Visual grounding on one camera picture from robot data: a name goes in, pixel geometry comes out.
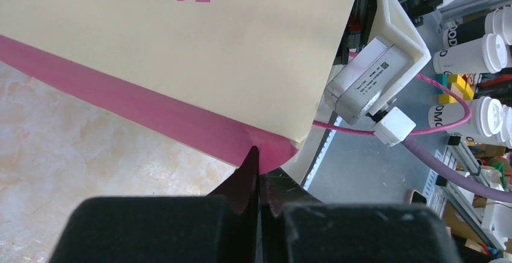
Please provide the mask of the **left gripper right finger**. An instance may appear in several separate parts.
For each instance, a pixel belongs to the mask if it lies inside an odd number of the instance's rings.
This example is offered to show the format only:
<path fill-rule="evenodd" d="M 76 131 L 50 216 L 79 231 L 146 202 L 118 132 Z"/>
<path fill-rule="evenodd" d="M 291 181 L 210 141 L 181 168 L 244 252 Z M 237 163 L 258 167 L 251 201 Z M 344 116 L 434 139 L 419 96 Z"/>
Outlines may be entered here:
<path fill-rule="evenodd" d="M 260 177 L 264 262 L 451 262 L 444 224 L 420 204 L 323 203 L 284 172 Z"/>

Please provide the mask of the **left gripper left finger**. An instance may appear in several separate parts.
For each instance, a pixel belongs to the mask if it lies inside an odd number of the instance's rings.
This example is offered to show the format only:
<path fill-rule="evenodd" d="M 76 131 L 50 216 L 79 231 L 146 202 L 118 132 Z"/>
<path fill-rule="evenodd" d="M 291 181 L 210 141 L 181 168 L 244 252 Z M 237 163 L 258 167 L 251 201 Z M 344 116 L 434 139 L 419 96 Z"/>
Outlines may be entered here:
<path fill-rule="evenodd" d="M 51 262 L 254 262 L 259 151 L 205 196 L 92 197 Z"/>

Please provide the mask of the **cream pink paper bag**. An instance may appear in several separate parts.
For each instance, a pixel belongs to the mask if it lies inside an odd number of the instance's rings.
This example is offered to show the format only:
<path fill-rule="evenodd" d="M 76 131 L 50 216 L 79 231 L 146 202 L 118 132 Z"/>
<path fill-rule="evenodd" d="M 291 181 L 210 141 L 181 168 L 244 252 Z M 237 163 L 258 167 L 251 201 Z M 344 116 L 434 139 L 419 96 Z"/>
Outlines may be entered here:
<path fill-rule="evenodd" d="M 260 172 L 315 120 L 354 0 L 1 0 L 1 60 Z"/>

